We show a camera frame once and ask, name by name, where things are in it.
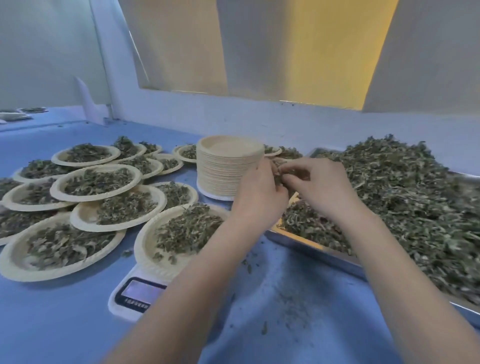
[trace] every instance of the metal tray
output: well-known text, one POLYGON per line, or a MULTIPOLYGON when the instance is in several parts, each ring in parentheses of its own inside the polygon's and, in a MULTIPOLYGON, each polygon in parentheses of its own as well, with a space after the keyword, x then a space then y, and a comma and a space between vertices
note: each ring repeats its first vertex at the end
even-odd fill
MULTIPOLYGON (((315 148, 310 152, 308 157, 316 157, 322 150, 329 150, 326 148, 315 148)), ((464 173, 456 173, 462 178, 465 178, 466 181, 480 184, 480 176, 474 176, 464 173)), ((349 256, 345 253, 340 253, 336 250, 327 248, 323 245, 317 243, 306 243, 306 239, 301 238, 290 233, 280 233, 273 230, 268 230, 265 233, 265 236, 271 241, 291 248, 295 251, 303 253, 309 257, 317 259, 321 262, 327 263, 330 266, 343 270, 348 274, 356 276, 360 279, 367 280, 365 277, 365 272, 363 271, 362 266, 360 265, 359 260, 356 257, 349 256)), ((480 328, 480 307, 475 306, 470 302, 462 300, 460 298, 445 295, 450 303, 457 309, 458 312, 474 327, 480 328)))

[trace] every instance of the hand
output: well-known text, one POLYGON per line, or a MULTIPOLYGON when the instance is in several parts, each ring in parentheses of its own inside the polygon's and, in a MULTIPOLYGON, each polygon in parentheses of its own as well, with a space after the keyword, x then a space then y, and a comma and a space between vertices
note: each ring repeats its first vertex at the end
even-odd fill
POLYGON ((288 205, 288 191, 283 186, 275 186, 273 173, 276 166, 267 158, 262 158, 256 168, 249 170, 241 179, 233 201, 232 217, 257 228, 263 233, 272 227, 288 205))
POLYGON ((292 174, 284 174, 283 182, 334 222, 353 208, 363 205, 340 162, 327 158, 300 158, 279 167, 281 173, 290 170, 309 174, 310 180, 303 181, 292 174))

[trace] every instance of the blue tabletop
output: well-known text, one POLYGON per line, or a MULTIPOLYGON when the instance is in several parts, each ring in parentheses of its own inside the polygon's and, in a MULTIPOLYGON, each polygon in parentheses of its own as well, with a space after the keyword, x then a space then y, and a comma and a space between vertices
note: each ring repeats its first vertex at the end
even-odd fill
MULTIPOLYGON (((112 144, 119 135, 167 151, 200 137, 122 121, 107 127, 81 121, 0 128, 0 176, 75 144, 112 144)), ((196 187, 196 170, 184 167, 157 177, 170 180, 196 187)), ((98 362, 132 326, 108 311, 107 300, 135 265, 133 255, 125 258, 121 252, 133 248, 140 228, 129 229, 107 257, 69 276, 35 283, 0 277, 0 364, 98 362)), ((252 271, 238 267, 228 316, 200 363, 401 362, 366 282, 265 238, 247 260, 252 271)))

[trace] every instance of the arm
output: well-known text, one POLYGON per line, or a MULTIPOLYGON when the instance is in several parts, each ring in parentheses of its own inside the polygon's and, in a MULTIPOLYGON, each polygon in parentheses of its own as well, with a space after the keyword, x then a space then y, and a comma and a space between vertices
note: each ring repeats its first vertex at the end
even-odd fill
POLYGON ((287 203, 287 190, 275 187, 270 161, 263 159, 243 177, 227 221, 105 363, 196 363, 237 266, 287 203))
POLYGON ((293 175, 284 175, 283 180, 341 228, 363 265, 404 361, 480 363, 475 330, 361 202, 343 165, 326 158, 302 158, 280 167, 281 172, 291 169, 310 173, 310 181, 293 175))

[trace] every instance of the forearm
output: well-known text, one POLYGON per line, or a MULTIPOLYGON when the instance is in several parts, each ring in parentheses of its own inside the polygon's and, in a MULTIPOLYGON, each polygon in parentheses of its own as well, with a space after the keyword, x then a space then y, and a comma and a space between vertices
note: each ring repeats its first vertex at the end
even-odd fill
POLYGON ((363 204, 339 223, 406 363, 480 363, 480 340, 363 204))
POLYGON ((262 233, 224 222, 106 363, 195 363, 230 279, 262 233))

